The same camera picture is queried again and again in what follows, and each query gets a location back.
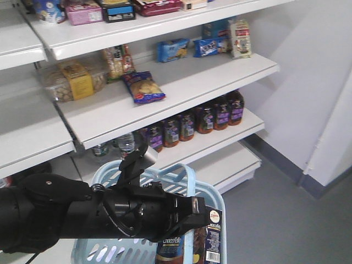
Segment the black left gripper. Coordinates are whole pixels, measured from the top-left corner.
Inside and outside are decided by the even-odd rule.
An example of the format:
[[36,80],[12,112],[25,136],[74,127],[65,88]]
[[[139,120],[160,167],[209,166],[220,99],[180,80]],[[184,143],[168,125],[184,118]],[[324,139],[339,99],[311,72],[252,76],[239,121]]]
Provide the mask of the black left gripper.
[[108,187],[103,208],[124,238],[158,242],[209,224],[209,210],[203,197],[169,193],[155,181],[143,187]]

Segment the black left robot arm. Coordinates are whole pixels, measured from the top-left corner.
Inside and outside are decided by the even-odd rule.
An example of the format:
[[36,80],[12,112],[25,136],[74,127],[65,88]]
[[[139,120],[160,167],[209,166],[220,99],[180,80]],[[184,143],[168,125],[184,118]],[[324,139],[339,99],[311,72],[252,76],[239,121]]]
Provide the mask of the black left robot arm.
[[1,189],[1,250],[41,253],[59,239],[140,238],[151,242],[208,225],[203,197],[117,183],[89,185],[56,174],[34,174]]

